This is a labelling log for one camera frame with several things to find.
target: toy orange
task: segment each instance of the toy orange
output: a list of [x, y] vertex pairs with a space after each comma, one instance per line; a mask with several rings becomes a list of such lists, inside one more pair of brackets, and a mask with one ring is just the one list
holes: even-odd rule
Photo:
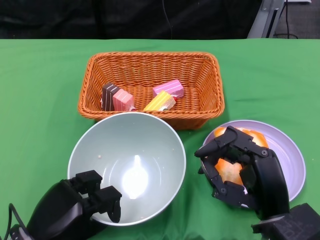
[[[268, 148], [267, 140], [262, 133], [254, 130], [249, 130], [243, 127], [237, 127], [237, 129], [253, 137], [252, 141], [257, 145]], [[218, 127], [213, 133], [214, 137], [218, 137], [224, 134], [225, 131], [225, 127]], [[215, 165], [215, 168], [218, 170], [223, 182], [230, 181], [235, 184], [243, 185], [239, 175], [239, 172], [242, 169], [240, 163], [236, 162], [235, 164], [231, 164], [230, 162], [220, 158], [218, 163]]]

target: orange wicker basket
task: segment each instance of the orange wicker basket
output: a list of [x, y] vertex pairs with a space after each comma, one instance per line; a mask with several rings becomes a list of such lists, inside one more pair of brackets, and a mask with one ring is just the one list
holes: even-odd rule
[[153, 99], [153, 87], [178, 79], [184, 96], [166, 111], [144, 111], [169, 123], [175, 130], [198, 129], [225, 109], [217, 59], [205, 52], [107, 52], [87, 64], [78, 111], [100, 121], [120, 111], [102, 111], [102, 87], [113, 83], [134, 97], [142, 112]]

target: lavender plate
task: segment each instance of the lavender plate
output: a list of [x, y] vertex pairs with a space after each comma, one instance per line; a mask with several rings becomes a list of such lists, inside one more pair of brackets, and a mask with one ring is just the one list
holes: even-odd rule
[[[246, 128], [264, 134], [269, 148], [278, 156], [291, 202], [300, 193], [306, 179], [305, 160], [297, 145], [279, 129], [260, 121], [230, 121], [222, 124], [220, 127], [227, 126]], [[206, 137], [203, 145], [214, 138], [214, 131]]]

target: green table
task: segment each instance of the green table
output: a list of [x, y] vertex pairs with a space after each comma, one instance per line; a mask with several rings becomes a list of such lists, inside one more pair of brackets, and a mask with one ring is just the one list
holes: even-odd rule
[[73, 147], [94, 122], [77, 112], [90, 56], [109, 51], [204, 51], [220, 64], [226, 108], [197, 131], [181, 131], [187, 157], [183, 185], [171, 205], [136, 226], [108, 227], [93, 239], [259, 240], [249, 210], [211, 197], [197, 174], [194, 151], [221, 123], [271, 124], [299, 146], [306, 182], [291, 207], [308, 202], [320, 213], [320, 41], [245, 40], [0, 40], [0, 233], [12, 202], [25, 223], [51, 185], [67, 177]]

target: robotic hand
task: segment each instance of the robotic hand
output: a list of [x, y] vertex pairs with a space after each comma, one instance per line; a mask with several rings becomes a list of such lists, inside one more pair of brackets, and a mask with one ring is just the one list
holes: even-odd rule
[[[100, 189], [102, 177], [94, 170], [61, 180], [49, 189], [37, 204], [25, 227], [16, 209], [9, 205], [9, 223], [4, 240], [84, 240], [105, 228], [92, 221], [94, 213], [107, 213], [118, 223], [121, 217], [121, 193], [113, 186]], [[19, 225], [11, 228], [12, 212]]]
[[[253, 233], [270, 240], [320, 239], [320, 216], [307, 203], [290, 210], [286, 180], [273, 150], [256, 145], [252, 136], [228, 126], [224, 134], [194, 155], [201, 159], [199, 173], [205, 174], [213, 186], [214, 198], [255, 210], [261, 221], [251, 226]], [[242, 165], [244, 186], [222, 181], [215, 168], [220, 158]]]

